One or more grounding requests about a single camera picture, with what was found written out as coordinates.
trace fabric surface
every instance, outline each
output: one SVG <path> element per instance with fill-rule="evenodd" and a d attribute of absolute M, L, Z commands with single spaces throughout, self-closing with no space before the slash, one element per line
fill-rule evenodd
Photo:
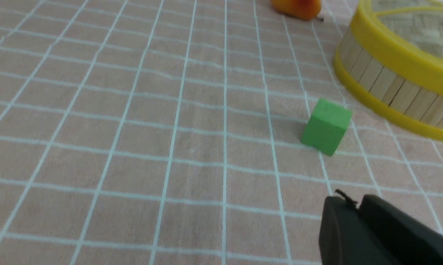
<path fill-rule="evenodd" d="M 317 265 L 336 188 L 443 233 L 443 143 L 334 77 L 355 5 L 0 0 L 0 265 Z M 319 98 L 353 111 L 332 157 Z"/>

